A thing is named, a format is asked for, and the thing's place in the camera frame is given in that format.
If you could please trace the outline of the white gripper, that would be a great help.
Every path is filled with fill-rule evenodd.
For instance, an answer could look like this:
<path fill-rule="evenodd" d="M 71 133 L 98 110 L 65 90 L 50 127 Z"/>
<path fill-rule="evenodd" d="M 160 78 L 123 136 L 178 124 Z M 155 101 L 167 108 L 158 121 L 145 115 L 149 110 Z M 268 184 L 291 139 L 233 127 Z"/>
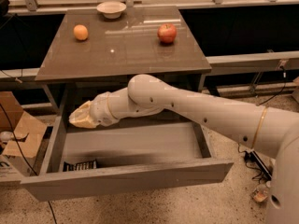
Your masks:
<path fill-rule="evenodd" d="M 93 129 L 99 125 L 107 127 L 118 123 L 108 106 L 109 92 L 97 95 L 87 101 L 69 116 L 69 122 L 78 128 Z"/>

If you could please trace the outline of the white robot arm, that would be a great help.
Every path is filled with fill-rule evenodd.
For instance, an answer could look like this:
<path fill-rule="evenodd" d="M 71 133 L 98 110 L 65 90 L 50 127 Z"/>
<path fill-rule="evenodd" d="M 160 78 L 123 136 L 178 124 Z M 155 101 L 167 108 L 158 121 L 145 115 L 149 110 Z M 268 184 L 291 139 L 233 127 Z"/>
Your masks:
<path fill-rule="evenodd" d="M 172 87 L 137 75 L 124 89 L 97 95 L 69 122 L 79 128 L 110 126 L 124 118 L 171 110 L 274 159 L 266 224 L 299 223 L 299 114 Z"/>

